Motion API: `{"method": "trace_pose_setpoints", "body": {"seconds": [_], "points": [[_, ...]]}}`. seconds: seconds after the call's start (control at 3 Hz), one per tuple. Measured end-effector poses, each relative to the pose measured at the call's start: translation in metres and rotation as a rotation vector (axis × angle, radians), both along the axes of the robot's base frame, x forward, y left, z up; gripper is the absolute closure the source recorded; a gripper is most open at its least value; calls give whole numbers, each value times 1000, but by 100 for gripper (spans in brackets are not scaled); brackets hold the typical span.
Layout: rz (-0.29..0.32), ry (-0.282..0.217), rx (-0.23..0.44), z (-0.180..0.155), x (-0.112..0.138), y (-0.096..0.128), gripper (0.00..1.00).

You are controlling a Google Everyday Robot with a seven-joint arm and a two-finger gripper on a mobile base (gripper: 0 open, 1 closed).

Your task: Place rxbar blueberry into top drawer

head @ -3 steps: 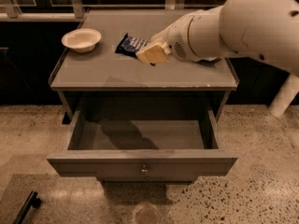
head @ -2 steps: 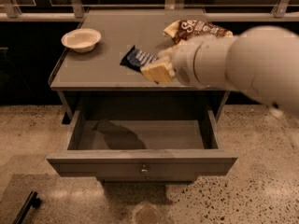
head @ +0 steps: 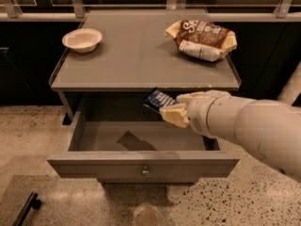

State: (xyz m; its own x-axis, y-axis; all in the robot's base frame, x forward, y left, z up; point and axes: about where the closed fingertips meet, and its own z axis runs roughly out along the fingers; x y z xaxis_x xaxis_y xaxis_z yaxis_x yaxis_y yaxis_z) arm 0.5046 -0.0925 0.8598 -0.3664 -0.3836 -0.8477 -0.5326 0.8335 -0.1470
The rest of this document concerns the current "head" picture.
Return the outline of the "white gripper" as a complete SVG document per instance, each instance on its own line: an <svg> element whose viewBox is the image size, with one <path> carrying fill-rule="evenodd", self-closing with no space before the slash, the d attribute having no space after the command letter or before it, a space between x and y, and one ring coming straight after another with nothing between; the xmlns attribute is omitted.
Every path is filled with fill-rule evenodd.
<svg viewBox="0 0 301 226"><path fill-rule="evenodd" d="M217 99L230 97L228 92L219 90L180 94L176 97L179 104L162 107L159 112L166 122L181 128L186 128L190 122L196 133L214 138L208 125L210 108Z"/></svg>

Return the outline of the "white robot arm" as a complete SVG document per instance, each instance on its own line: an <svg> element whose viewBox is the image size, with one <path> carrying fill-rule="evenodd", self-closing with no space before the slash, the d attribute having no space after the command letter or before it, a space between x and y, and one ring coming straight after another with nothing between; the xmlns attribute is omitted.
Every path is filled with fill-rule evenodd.
<svg viewBox="0 0 301 226"><path fill-rule="evenodd" d="M237 144L284 175L301 180L301 110L273 100L208 90L181 94L164 106L164 121Z"/></svg>

